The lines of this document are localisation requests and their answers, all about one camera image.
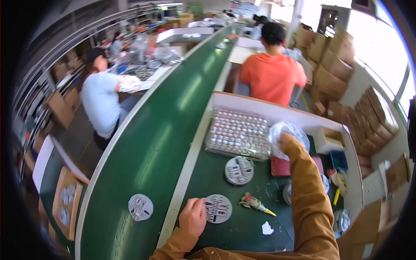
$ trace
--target paper scrap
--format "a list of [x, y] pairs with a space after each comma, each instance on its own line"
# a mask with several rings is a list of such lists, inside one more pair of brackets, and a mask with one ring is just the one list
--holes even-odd
[[271, 235], [274, 231], [268, 221], [266, 221], [266, 223], [264, 223], [261, 228], [263, 229], [263, 235]]

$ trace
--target green conveyor belt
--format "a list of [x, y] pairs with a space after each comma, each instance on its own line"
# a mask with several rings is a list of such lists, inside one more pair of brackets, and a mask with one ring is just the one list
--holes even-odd
[[[231, 26], [170, 74], [121, 134], [88, 204], [81, 259], [147, 259], [153, 253], [190, 143], [233, 47], [215, 45], [230, 33]], [[136, 193], [154, 203], [146, 221], [129, 215], [127, 203]]]

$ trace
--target orange object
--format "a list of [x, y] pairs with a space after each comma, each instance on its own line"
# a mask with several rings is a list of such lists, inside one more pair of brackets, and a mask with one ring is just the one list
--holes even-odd
[[293, 87], [304, 87], [306, 75], [300, 63], [285, 55], [251, 55], [241, 66], [240, 81], [250, 85], [250, 96], [287, 106]]

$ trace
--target yellow pointed tip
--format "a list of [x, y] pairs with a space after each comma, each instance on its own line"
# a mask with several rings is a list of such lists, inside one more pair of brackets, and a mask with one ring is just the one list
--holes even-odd
[[264, 212], [267, 213], [267, 214], [272, 215], [273, 217], [276, 216], [276, 214], [274, 214], [273, 212], [271, 212], [270, 209], [268, 209], [268, 208]]

